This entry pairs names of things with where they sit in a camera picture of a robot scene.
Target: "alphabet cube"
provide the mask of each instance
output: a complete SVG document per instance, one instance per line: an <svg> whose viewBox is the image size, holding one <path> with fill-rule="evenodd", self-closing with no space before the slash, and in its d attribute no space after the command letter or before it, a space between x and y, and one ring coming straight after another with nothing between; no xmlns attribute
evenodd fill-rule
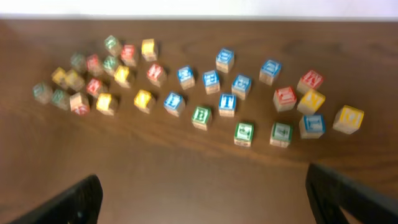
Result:
<svg viewBox="0 0 398 224"><path fill-rule="evenodd" d="M110 75L114 76L114 73L116 72L116 69L119 67L120 61L118 58L113 57L113 56L107 56L105 61L104 61L104 69L105 72Z"/></svg>
<svg viewBox="0 0 398 224"><path fill-rule="evenodd" d="M157 87L162 86L167 76L165 70L158 64L153 64L147 72L149 81Z"/></svg>
<svg viewBox="0 0 398 224"><path fill-rule="evenodd" d="M297 91L306 94L310 89L317 90L322 83L323 77L317 72L310 70L298 82Z"/></svg>
<svg viewBox="0 0 398 224"><path fill-rule="evenodd" d="M193 77L193 71L188 65L181 68L177 72L177 76L183 90L191 88L195 85L195 78Z"/></svg>
<svg viewBox="0 0 398 224"><path fill-rule="evenodd" d="M272 85L274 80L278 77L281 68L282 65L276 61L266 61L260 70L260 81Z"/></svg>
<svg viewBox="0 0 398 224"><path fill-rule="evenodd" d="M115 57L119 56L122 51L122 45L119 40L112 35L105 39L105 48Z"/></svg>
<svg viewBox="0 0 398 224"><path fill-rule="evenodd" d="M72 68L79 73L85 73L87 71L86 58L82 54L74 53L70 58L70 64Z"/></svg>
<svg viewBox="0 0 398 224"><path fill-rule="evenodd" d="M269 144L279 147L287 147L292 142L293 127L287 124L275 122Z"/></svg>
<svg viewBox="0 0 398 224"><path fill-rule="evenodd" d="M238 146L250 147L253 139L254 125L238 123L235 129L234 143Z"/></svg>
<svg viewBox="0 0 398 224"><path fill-rule="evenodd" d="M164 101L164 108L170 114L178 117L185 108L185 101L181 95L170 92Z"/></svg>
<svg viewBox="0 0 398 224"><path fill-rule="evenodd" d="M131 83L134 81L134 76L130 73L127 66L120 65L114 74L114 80L124 88L130 88Z"/></svg>
<svg viewBox="0 0 398 224"><path fill-rule="evenodd" d="M238 75L232 83L232 93L244 100L249 94L251 79L244 75Z"/></svg>
<svg viewBox="0 0 398 224"><path fill-rule="evenodd" d="M118 101L109 93L101 93L98 95L96 108L105 115L114 115L118 108Z"/></svg>
<svg viewBox="0 0 398 224"><path fill-rule="evenodd" d="M145 90L139 90L135 99L134 105L145 113L150 113L150 110L155 105L155 98L152 94Z"/></svg>
<svg viewBox="0 0 398 224"><path fill-rule="evenodd" d="M87 84L86 91L91 96L97 98L100 94L106 93L108 91L108 87L106 87L99 79L92 78Z"/></svg>
<svg viewBox="0 0 398 224"><path fill-rule="evenodd" d="M197 106L192 115L194 127L207 131L211 121L211 109L204 106Z"/></svg>
<svg viewBox="0 0 398 224"><path fill-rule="evenodd" d="M42 104L47 104L52 99L52 89L45 83L39 83L33 87L33 96Z"/></svg>
<svg viewBox="0 0 398 224"><path fill-rule="evenodd" d="M88 72L95 77L102 75L104 68L102 66L102 62L98 58L98 55L94 54L87 58L87 69Z"/></svg>
<svg viewBox="0 0 398 224"><path fill-rule="evenodd" d="M69 94L65 91L55 90L51 102L63 110L69 110Z"/></svg>
<svg viewBox="0 0 398 224"><path fill-rule="evenodd" d="M236 96L232 94L221 94L220 103L218 104L218 112L220 116L235 116Z"/></svg>
<svg viewBox="0 0 398 224"><path fill-rule="evenodd" d="M290 86L276 90L274 93L274 104L278 112L293 109L296 102L297 97Z"/></svg>
<svg viewBox="0 0 398 224"><path fill-rule="evenodd" d="M319 107L321 107L323 102L325 102L325 99L325 96L313 89L310 89L303 96L303 98L301 98L300 102L297 105L297 110L307 115L314 114L319 109Z"/></svg>
<svg viewBox="0 0 398 224"><path fill-rule="evenodd" d="M65 73L64 69L62 69L60 67L57 68L53 72L51 77L52 77L52 81L55 82L56 84L58 84L58 86L60 86L64 90L68 89L68 84L67 84L67 81L66 81L67 74Z"/></svg>
<svg viewBox="0 0 398 224"><path fill-rule="evenodd" d="M203 74L203 82L205 84L207 94L216 93L220 90L220 79L215 70L205 72Z"/></svg>
<svg viewBox="0 0 398 224"><path fill-rule="evenodd" d="M70 97L70 109L77 115L85 115L90 112L90 104L87 96L82 93L76 93Z"/></svg>
<svg viewBox="0 0 398 224"><path fill-rule="evenodd" d="M234 52L228 49L221 49L216 57L217 70L228 73L234 65Z"/></svg>
<svg viewBox="0 0 398 224"><path fill-rule="evenodd" d="M333 129L342 133L352 134L361 127L365 112L348 105L339 110L336 115Z"/></svg>
<svg viewBox="0 0 398 224"><path fill-rule="evenodd" d="M157 60L157 44L154 39L146 39L142 41L141 47L142 56L147 62L153 62Z"/></svg>
<svg viewBox="0 0 398 224"><path fill-rule="evenodd" d="M85 85L85 80L77 72L74 70L69 70L67 73L67 78L66 78L66 83L67 85L75 91L80 91L84 85Z"/></svg>
<svg viewBox="0 0 398 224"><path fill-rule="evenodd" d="M136 50L136 46L125 45L121 53L121 59L127 66L137 66L138 53Z"/></svg>
<svg viewBox="0 0 398 224"><path fill-rule="evenodd" d="M320 114L304 115L299 122L302 139L317 139L325 133L326 127Z"/></svg>

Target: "wooden table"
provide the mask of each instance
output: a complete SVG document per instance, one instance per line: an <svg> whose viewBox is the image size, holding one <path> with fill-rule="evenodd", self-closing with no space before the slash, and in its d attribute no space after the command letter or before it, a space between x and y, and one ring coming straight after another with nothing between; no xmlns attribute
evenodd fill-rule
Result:
<svg viewBox="0 0 398 224"><path fill-rule="evenodd" d="M0 222L91 173L104 190L99 223L315 223L304 184L309 162L398 198L397 23L2 21L0 34ZM151 85L143 61L131 89L104 76L121 99L115 117L96 110L79 117L33 100L32 87L50 83L58 66L69 69L75 51L105 57L110 34L137 45L157 39L167 83ZM231 91L238 73L254 80L235 118L218 116L220 93L206 95L201 80L222 47L235 50L236 63L221 91ZM267 58L283 64L272 87L258 80ZM186 91L176 76L184 65L197 73ZM327 129L317 140L299 138L297 110L278 114L272 103L276 88L295 87L309 69L325 77L319 112ZM157 97L151 114L133 104L139 89ZM171 90L187 100L180 118L163 108ZM345 104L365 111L350 136L331 128ZM213 108L208 131L191 124L197 105ZM249 149L233 144L239 121L255 124ZM288 149L269 145L275 121L294 126Z"/></svg>

